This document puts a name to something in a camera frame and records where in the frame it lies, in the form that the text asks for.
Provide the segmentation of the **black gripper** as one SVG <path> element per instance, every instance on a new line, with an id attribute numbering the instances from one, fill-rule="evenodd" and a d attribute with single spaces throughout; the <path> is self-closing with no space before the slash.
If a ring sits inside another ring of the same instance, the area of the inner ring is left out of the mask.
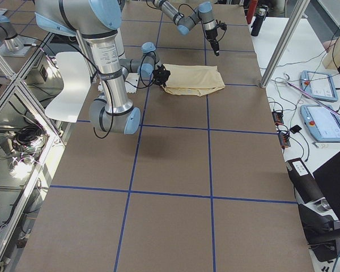
<path id="1" fill-rule="evenodd" d="M 166 85 L 167 80 L 170 76 L 170 71 L 165 68 L 162 64 L 161 66 L 157 65 L 156 69 L 152 72 L 153 79 L 152 83 L 155 85 Z"/>
<path id="2" fill-rule="evenodd" d="M 219 56 L 219 43 L 217 41 L 218 31 L 217 28 L 206 29 L 205 35 L 207 41 L 211 44 L 211 48 L 216 56 Z"/>

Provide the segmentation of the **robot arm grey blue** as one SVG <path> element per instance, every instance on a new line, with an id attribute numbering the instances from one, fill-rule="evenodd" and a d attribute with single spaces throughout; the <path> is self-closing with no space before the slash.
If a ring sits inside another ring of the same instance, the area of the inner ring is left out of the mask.
<path id="1" fill-rule="evenodd" d="M 214 54 L 219 56 L 218 29 L 224 32 L 227 30 L 226 23 L 216 20 L 213 14 L 213 6 L 209 1 L 200 3 L 196 8 L 192 8 L 186 3 L 176 8 L 170 1 L 151 1 L 155 9 L 159 9 L 176 25 L 178 31 L 187 35 L 197 24 L 201 24 L 205 39 L 209 42 Z M 181 6 L 188 6 L 192 13 L 185 15 L 180 11 Z"/>
<path id="2" fill-rule="evenodd" d="M 139 61 L 119 59 L 115 38 L 121 9 L 117 1 L 36 1 L 35 15 L 40 28 L 64 36 L 80 33 L 89 43 L 104 92 L 90 106 L 92 126 L 104 132 L 134 134 L 141 112 L 128 98 L 123 72 L 132 67 L 140 76 L 164 85 L 170 72 L 157 57 L 154 45 L 144 44 Z"/>

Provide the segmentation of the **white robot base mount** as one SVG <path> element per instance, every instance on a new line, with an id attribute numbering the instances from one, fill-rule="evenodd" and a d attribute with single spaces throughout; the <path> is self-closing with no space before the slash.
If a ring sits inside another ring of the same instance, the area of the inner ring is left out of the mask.
<path id="1" fill-rule="evenodd" d="M 137 73 L 129 73 L 125 79 L 125 88 L 128 94 L 135 94 L 139 84 L 139 75 Z"/>

